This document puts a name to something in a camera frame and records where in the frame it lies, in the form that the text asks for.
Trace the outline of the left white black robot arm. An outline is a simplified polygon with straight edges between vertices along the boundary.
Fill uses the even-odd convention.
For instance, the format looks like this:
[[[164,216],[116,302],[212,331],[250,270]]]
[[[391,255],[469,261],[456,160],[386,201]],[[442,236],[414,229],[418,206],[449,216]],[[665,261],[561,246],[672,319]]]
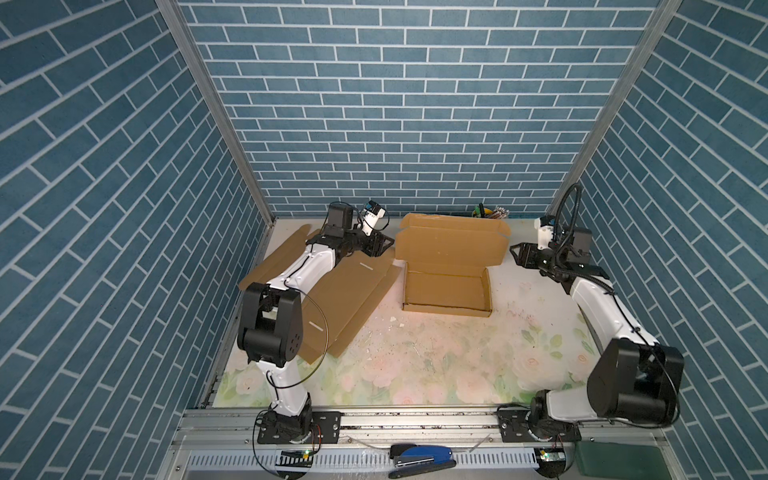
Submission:
[[[333,202],[320,229],[301,226],[240,282],[237,346],[264,374],[279,421],[309,423],[298,361],[340,355],[398,278],[389,220],[374,200]]]

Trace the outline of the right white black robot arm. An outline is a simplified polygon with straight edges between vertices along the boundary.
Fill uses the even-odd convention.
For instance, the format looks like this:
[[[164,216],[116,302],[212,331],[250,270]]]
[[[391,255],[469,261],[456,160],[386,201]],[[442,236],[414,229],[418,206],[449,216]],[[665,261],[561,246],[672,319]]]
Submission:
[[[667,428],[681,413],[682,354],[660,343],[626,310],[608,273],[589,262],[590,237],[589,231],[577,229],[545,247],[524,242],[510,248],[517,265],[563,287],[579,307],[600,352],[584,386],[541,390],[531,401],[529,428],[545,438],[558,429],[601,420]]]

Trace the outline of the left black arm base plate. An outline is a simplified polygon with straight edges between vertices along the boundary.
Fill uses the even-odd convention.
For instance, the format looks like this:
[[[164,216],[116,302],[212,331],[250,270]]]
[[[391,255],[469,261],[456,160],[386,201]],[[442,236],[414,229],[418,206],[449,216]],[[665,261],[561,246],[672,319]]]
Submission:
[[[337,444],[341,413],[316,411],[285,416],[263,411],[255,427],[256,442],[268,444]]]

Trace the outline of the cardboard box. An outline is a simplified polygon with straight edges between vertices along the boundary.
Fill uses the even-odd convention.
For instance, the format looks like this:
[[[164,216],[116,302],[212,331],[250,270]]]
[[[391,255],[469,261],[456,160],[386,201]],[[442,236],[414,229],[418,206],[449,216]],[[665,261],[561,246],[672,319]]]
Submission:
[[[502,264],[510,235],[503,220],[407,214],[395,237],[395,258],[405,263],[402,309],[489,317],[489,269]]]

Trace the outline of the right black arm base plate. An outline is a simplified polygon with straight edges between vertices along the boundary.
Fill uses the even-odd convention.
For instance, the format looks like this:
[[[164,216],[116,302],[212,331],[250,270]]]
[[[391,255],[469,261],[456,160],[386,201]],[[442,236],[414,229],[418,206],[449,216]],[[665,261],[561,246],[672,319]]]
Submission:
[[[577,442],[582,439],[575,423],[554,420],[545,414],[521,407],[502,408],[495,412],[504,443]]]

